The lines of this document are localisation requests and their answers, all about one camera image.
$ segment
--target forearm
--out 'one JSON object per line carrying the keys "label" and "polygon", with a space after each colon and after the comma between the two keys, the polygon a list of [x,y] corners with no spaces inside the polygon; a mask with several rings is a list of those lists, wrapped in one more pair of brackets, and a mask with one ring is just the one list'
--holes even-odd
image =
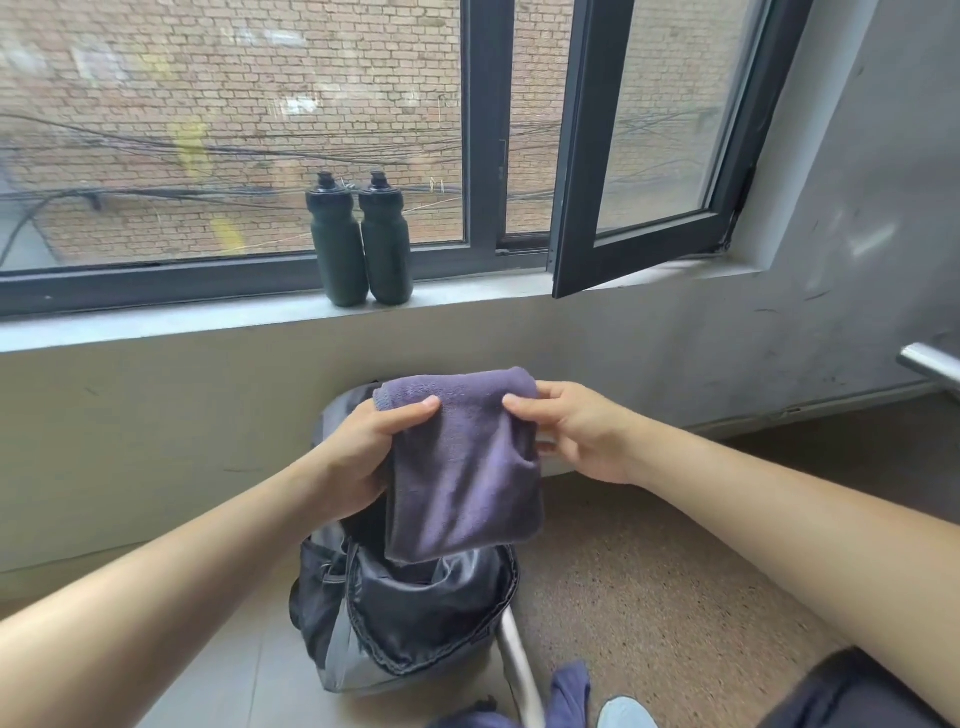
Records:
{"label": "forearm", "polygon": [[0,725],[134,725],[325,520],[317,473],[295,463],[0,623]]}
{"label": "forearm", "polygon": [[632,480],[960,724],[960,527],[637,417]]}

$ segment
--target yellow graffiti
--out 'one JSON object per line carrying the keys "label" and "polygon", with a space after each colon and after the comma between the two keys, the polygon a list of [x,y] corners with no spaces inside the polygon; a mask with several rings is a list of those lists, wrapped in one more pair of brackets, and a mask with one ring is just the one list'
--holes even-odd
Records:
{"label": "yellow graffiti", "polygon": [[154,81],[174,81],[177,77],[170,66],[170,62],[159,54],[141,53],[137,59],[140,61],[143,70]]}
{"label": "yellow graffiti", "polygon": [[224,215],[218,213],[210,215],[210,228],[224,250],[239,253],[246,247],[240,230]]}
{"label": "yellow graffiti", "polygon": [[200,181],[210,177],[213,164],[204,147],[206,124],[203,121],[175,122],[167,129],[177,145],[180,164],[192,180]]}

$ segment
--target dark pants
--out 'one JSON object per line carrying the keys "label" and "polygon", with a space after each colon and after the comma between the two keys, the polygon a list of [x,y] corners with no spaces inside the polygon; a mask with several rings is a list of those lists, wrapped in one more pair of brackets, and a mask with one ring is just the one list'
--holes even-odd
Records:
{"label": "dark pants", "polygon": [[863,650],[827,657],[758,728],[950,728]]}

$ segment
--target right hand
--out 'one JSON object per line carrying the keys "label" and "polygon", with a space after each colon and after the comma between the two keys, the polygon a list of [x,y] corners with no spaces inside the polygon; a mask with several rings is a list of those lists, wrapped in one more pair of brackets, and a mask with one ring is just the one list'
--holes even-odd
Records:
{"label": "right hand", "polygon": [[537,423],[553,442],[538,441],[541,453],[558,453],[578,472],[608,483],[630,483],[628,433],[639,415],[582,384],[538,381],[538,400],[515,395],[503,406],[515,417]]}

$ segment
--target gray wall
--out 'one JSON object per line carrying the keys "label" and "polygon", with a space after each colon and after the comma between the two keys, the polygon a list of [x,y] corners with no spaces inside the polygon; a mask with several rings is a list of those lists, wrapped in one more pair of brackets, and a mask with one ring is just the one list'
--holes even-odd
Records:
{"label": "gray wall", "polygon": [[0,355],[0,570],[184,521],[369,377],[520,365],[676,425],[911,381],[897,348],[960,320],[958,32],[952,0],[880,3],[769,272]]}

